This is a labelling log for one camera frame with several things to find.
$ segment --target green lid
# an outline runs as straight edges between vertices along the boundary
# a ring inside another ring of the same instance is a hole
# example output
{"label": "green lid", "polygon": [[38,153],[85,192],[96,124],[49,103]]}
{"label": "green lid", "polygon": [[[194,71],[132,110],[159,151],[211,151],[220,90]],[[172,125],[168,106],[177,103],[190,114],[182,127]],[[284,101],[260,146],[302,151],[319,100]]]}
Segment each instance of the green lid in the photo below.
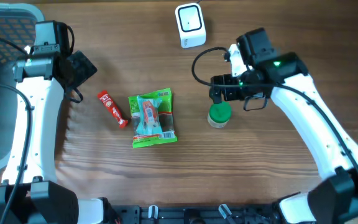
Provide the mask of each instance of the green lid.
{"label": "green lid", "polygon": [[209,109],[209,117],[216,123],[225,123],[231,117],[231,106],[229,103],[222,102],[213,104]]}

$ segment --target wooden table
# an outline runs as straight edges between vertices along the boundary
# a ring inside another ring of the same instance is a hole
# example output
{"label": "wooden table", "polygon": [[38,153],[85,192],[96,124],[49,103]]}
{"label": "wooden table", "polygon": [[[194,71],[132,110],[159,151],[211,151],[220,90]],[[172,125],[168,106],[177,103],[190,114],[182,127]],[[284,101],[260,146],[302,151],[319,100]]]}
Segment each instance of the wooden table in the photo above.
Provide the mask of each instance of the wooden table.
{"label": "wooden table", "polygon": [[[271,103],[246,113],[243,102],[231,102],[232,119],[214,129],[206,119],[208,88],[190,67],[201,51],[229,47],[264,27],[281,52],[303,59],[326,104],[358,142],[358,1],[205,0],[207,42],[186,50],[174,14],[183,3],[37,5],[46,19],[72,26],[75,49],[98,68],[80,87],[84,101],[66,104],[62,113],[55,149],[60,184],[80,198],[161,206],[272,202],[315,187],[314,160],[280,109]],[[196,71],[209,80],[230,66],[211,53]],[[174,92],[178,142],[132,149],[132,126],[120,130],[96,95],[106,89],[129,117],[128,96],[162,88]]]}

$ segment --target plastic wrapper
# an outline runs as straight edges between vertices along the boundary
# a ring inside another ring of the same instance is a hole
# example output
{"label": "plastic wrapper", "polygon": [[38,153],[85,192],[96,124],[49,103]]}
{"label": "plastic wrapper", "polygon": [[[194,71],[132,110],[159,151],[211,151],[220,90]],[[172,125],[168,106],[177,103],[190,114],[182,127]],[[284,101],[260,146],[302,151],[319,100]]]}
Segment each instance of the plastic wrapper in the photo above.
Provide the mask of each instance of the plastic wrapper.
{"label": "plastic wrapper", "polygon": [[128,97],[135,136],[133,148],[178,141],[173,129],[171,89]]}

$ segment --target white device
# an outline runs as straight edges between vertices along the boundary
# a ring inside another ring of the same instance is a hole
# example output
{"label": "white device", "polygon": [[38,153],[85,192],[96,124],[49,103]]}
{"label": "white device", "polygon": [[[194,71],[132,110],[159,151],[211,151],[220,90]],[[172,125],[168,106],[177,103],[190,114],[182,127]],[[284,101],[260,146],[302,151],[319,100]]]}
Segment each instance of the white device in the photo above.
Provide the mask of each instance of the white device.
{"label": "white device", "polygon": [[189,3],[178,6],[175,14],[181,47],[189,48],[203,45],[206,41],[206,31],[200,5]]}

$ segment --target red wrapper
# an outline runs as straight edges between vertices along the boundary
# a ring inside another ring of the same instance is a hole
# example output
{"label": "red wrapper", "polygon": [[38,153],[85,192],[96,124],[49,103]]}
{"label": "red wrapper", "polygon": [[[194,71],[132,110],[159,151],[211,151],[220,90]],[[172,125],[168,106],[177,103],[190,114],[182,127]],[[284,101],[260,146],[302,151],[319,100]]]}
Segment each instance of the red wrapper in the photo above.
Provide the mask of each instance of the red wrapper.
{"label": "red wrapper", "polygon": [[118,110],[118,107],[110,97],[109,93],[107,93],[106,90],[103,90],[98,94],[98,98],[100,99],[100,101],[102,101],[107,110],[110,111],[112,116],[118,121],[119,128],[125,128],[125,126],[127,126],[128,121],[122,118],[121,112]]}

